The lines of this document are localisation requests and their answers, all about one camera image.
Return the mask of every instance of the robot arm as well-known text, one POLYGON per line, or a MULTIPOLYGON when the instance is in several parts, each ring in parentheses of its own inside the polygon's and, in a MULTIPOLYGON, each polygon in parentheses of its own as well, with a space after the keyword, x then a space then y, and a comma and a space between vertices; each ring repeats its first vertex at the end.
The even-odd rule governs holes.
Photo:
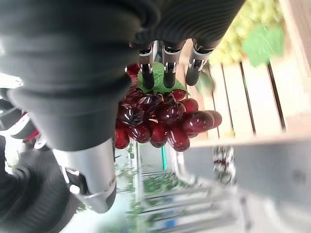
POLYGON ((194 85, 243 2, 1 1, 0 71, 24 83, 8 98, 31 112, 71 193, 98 213, 113 204, 112 137, 118 101, 131 84, 124 67, 139 61, 153 85, 146 51, 160 40, 164 83, 171 86, 183 42, 192 38, 187 84, 194 85))

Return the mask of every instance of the wooden slat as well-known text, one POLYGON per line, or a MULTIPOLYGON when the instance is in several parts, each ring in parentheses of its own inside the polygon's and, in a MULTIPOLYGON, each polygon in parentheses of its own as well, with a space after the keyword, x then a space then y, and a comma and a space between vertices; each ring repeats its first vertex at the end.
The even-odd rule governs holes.
POLYGON ((179 63, 176 69, 176 79, 185 87, 186 86, 186 64, 179 63))
POLYGON ((216 83, 214 91, 215 109, 223 117, 223 122, 218 127, 219 137, 226 138, 228 133, 232 130, 232 128, 230 123, 230 114, 227 104, 223 71, 221 65, 214 65, 211 66, 209 69, 210 74, 216 83))
POLYGON ((288 37, 285 39, 285 53, 282 57, 271 59, 271 68, 276 82, 277 92, 282 107, 288 132, 300 132, 309 128, 309 121, 301 121, 301 114, 310 111, 308 94, 304 91, 298 61, 288 37))
POLYGON ((311 100, 311 1, 280 0, 298 71, 311 100))
POLYGON ((222 138, 218 140, 193 140, 191 147, 215 147, 226 145, 253 145, 293 141, 311 140, 310 133, 279 133, 276 135, 261 135, 251 138, 222 138))
POLYGON ((224 66, 231 117, 236 138, 253 136, 240 64, 224 66))
POLYGON ((266 65, 252 67, 248 60, 244 60, 243 69, 256 134, 260 136, 281 133, 281 124, 266 65))

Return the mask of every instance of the red grape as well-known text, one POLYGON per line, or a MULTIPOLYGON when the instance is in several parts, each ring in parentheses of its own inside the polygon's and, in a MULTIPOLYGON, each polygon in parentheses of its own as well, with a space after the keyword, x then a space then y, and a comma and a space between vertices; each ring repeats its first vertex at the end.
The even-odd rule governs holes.
POLYGON ((175 89, 171 93, 174 95, 176 101, 180 101, 186 96, 187 92, 181 89, 175 89))
POLYGON ((163 96, 161 93, 146 94, 142 97, 138 104, 142 106, 145 112, 154 110, 160 103, 163 103, 163 96))
POLYGON ((157 125, 157 123, 155 122, 155 121, 153 121, 153 120, 146 120, 146 123, 147 123, 147 125, 148 125, 148 127, 150 128, 150 129, 154 129, 154 127, 157 125))
POLYGON ((135 86, 132 86, 126 94, 126 102, 136 103, 144 96, 143 91, 135 86))
POLYGON ((118 109, 118 119, 132 126, 142 123, 144 117, 143 108, 136 103, 123 103, 118 109))
POLYGON ((222 123, 223 118, 219 112, 216 112, 216 111, 206 111, 206 112, 212 114, 214 117, 214 125, 213 125, 212 129, 218 127, 222 123))
POLYGON ((163 95, 164 103, 176 103, 175 97, 171 92, 165 92, 163 95))
POLYGON ((182 103, 165 104, 159 108, 156 113, 159 122, 166 125, 173 125, 181 120, 183 114, 186 112, 185 106, 182 103))
POLYGON ((116 127, 115 129, 115 146, 118 149, 124 149, 130 143, 130 138, 124 128, 116 127))
POLYGON ((175 151, 183 152, 190 147, 187 134, 179 128, 172 128, 168 133, 168 142, 175 151))
POLYGON ((182 121, 182 128, 186 133, 201 133, 211 129, 214 125, 214 117, 207 112, 197 111, 188 113, 182 121))
POLYGON ((194 138, 198 135, 198 133, 188 133, 187 136, 188 138, 194 138))
POLYGON ((130 126, 125 130, 132 139, 139 143, 146 143, 151 139, 150 129, 144 122, 135 127, 130 126))
POLYGON ((127 73, 129 75, 138 74, 140 68, 137 63, 127 66, 127 73))
POLYGON ((184 99, 181 103, 186 108, 186 113, 193 113, 199 110, 198 102, 194 99, 184 99))
POLYGON ((158 123, 153 127, 152 135, 151 135, 151 144, 160 148, 165 145, 167 141, 167 130, 163 123, 158 123))

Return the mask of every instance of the silver metal joint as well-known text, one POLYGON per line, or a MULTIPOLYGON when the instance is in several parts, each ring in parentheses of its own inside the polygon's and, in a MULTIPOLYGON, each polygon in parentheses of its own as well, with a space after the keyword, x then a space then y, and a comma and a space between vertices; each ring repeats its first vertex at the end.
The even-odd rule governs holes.
POLYGON ((85 150, 53 150, 70 192, 97 213, 107 212, 115 198, 113 151, 111 138, 85 150))

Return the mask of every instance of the green plant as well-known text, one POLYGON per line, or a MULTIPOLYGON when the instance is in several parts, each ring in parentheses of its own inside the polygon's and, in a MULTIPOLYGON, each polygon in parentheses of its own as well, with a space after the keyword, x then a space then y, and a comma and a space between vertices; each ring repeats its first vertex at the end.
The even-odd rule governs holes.
POLYGON ((126 151, 130 154, 130 158, 134 159, 134 142, 131 140, 130 145, 128 146, 128 149, 126 151))

